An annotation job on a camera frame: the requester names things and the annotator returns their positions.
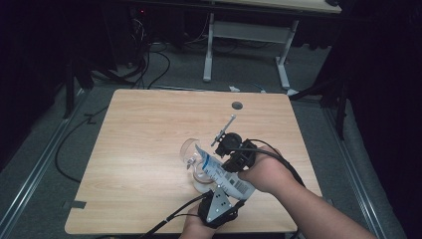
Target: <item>gray carpet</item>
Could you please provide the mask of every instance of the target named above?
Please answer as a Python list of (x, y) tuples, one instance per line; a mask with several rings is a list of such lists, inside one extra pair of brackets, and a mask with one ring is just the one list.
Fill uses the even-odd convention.
[[(169, 71), (154, 84), (154, 87), (227, 92), (230, 86), (234, 86), (241, 92), (259, 92), (260, 88), (263, 88), (269, 93), (283, 94), (286, 91), (281, 88), (274, 60), (278, 56), (277, 49), (280, 49), (279, 47), (277, 45), (261, 49), (238, 47), (234, 51), (230, 47), (217, 49), (221, 52), (230, 51), (230, 53), (214, 55), (211, 83), (202, 82), (205, 50), (185, 48), (181, 51), (168, 47), (161, 53), (170, 59)], [(157, 51), (163, 49), (163, 45), (156, 45), (154, 49)], [(306, 47), (291, 49), (286, 68), (293, 89), (300, 91), (312, 85), (328, 51), (329, 49), (311, 51)], [(167, 67), (166, 59), (159, 54), (151, 53), (150, 61), (148, 72), (143, 78), (146, 85)], [(123, 74), (125, 71), (129, 70), (121, 69), (119, 73)], [(113, 91), (119, 88), (127, 87), (96, 81), (93, 90), (84, 95), (87, 98), (81, 103), (81, 107), (75, 113), (67, 131), (72, 130), (85, 120), (87, 118), (85, 114), (93, 114), (106, 107)], [(317, 97), (308, 97), (292, 102), (292, 104), (323, 196), (332, 200), (336, 208), (361, 225), (368, 227), (356, 191), (347, 176), (344, 149), (342, 148), (345, 146), (371, 202), (374, 204), (376, 215), (384, 232), (383, 237), (405, 238), (366, 155), (351, 108), (347, 109), (345, 141), (339, 142), (329, 122), (330, 110), (321, 109), (317, 103)], [(64, 107), (65, 94), (64, 91), (60, 91), (56, 103), (33, 126), (31, 134), (20, 150), (1, 172), (1, 215), (6, 214), (32, 168), (42, 156), (50, 138), (62, 122)], [(63, 144), (58, 154), (60, 166), (72, 177), (82, 178), (105, 112), (94, 117), (94, 124), (84, 123), (81, 125)], [(74, 199), (78, 185), (58, 172), (52, 157), (54, 155), (49, 157), (50, 164), (10, 231), (9, 237), (95, 238), (94, 236), (68, 235), (64, 231), (69, 213), (66, 202)]]

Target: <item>dark background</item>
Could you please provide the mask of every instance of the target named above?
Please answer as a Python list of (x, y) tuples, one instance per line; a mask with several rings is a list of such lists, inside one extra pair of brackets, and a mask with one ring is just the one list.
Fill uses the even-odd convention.
[[(333, 45), (316, 85), (336, 79), (346, 86), (366, 150), (394, 212), (408, 237), (416, 238), (422, 214), (421, 1), (360, 0), (340, 5), (342, 15), (369, 16), (374, 21), (347, 24), (342, 31), (335, 23), (327, 27), (302, 22), (294, 46)], [(140, 7), (149, 15), (145, 27), (153, 29), (151, 36), (180, 48), (185, 32), (195, 35), (202, 30), (205, 13)], [(86, 81), (96, 66), (113, 70), (115, 64), (136, 63), (125, 11), (123, 5), (1, 2), (0, 168), (54, 103), (70, 59), (83, 57), (94, 63), (90, 67), (75, 63), (79, 66), (75, 73)], [(126, 27), (114, 26), (116, 21)], [(340, 90), (319, 93), (337, 96)]]

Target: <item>human arm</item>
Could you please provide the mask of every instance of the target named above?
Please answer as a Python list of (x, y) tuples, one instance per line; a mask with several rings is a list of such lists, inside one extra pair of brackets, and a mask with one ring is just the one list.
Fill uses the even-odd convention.
[[(261, 149), (274, 152), (269, 147)], [(293, 178), (275, 158), (257, 153), (254, 166), (239, 172), (258, 190), (273, 194), (292, 216), (306, 238), (375, 238), (352, 219), (326, 203)]]
[(198, 216), (192, 216), (198, 215), (198, 205), (190, 208), (188, 214), (179, 239), (211, 239), (214, 236), (217, 229), (205, 226)]

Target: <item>black curtain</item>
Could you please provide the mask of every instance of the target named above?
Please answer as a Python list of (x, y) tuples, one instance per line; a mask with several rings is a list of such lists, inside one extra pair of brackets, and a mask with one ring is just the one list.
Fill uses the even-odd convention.
[[(346, 82), (364, 145), (390, 204), (408, 238), (419, 238), (422, 4), (419, 0), (378, 1), (357, 10), (373, 14), (374, 21), (341, 34), (339, 48), (318, 80)], [(351, 64), (346, 72), (345, 64)]]
[(46, 1), (1, 2), (0, 170), (64, 81), (64, 38), (54, 19)]

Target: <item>background table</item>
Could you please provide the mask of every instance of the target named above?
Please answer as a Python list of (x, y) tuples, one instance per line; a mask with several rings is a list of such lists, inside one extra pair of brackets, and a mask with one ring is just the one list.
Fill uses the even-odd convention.
[[(241, 110), (233, 102), (243, 104)], [(118, 90), (105, 121), (66, 231), (70, 234), (144, 233), (199, 195), (180, 147), (198, 138), (208, 152), (215, 135), (237, 117), (227, 132), (257, 138), (278, 148), (309, 190), (320, 195), (289, 98), (281, 94)], [(178, 217), (157, 233), (179, 233)], [(297, 229), (271, 195), (254, 192), (239, 217), (220, 232), (286, 232)]]
[(291, 10), (340, 13), (341, 8), (330, 6), (325, 0), (214, 0), (215, 2), (286, 8)]

